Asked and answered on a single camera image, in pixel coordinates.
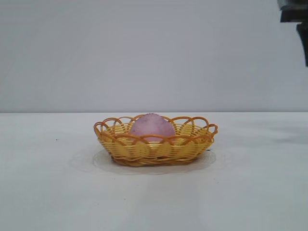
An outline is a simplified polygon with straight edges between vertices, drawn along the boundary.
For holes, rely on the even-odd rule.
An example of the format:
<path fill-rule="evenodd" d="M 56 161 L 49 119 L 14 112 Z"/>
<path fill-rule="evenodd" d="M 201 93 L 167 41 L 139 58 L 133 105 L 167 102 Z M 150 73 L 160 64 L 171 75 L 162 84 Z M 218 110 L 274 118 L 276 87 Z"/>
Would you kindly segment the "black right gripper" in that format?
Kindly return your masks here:
<path fill-rule="evenodd" d="M 305 22 L 308 20 L 308 0 L 278 0 L 281 11 L 281 23 Z M 296 26 L 305 57 L 305 66 L 308 67 L 308 24 Z"/>

